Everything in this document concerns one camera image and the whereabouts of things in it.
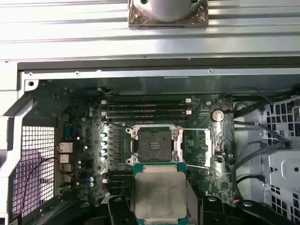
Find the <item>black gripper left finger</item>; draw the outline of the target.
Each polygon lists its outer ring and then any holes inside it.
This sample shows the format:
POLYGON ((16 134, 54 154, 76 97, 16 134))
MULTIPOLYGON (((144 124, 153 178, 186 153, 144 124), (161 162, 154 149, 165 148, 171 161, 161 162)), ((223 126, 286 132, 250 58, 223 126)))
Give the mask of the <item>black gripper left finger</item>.
POLYGON ((42 225, 137 225, 135 214, 122 196, 113 196, 96 206, 76 201, 45 218, 42 225))

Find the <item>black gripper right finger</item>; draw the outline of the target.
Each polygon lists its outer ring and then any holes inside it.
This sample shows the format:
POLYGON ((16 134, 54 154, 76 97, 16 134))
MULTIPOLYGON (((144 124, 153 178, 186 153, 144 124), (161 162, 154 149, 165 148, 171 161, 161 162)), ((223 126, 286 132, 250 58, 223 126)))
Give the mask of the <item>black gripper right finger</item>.
POLYGON ((200 225, 293 225, 266 204, 252 200, 238 201, 235 206, 223 203, 215 196, 206 196, 198 202, 200 225))

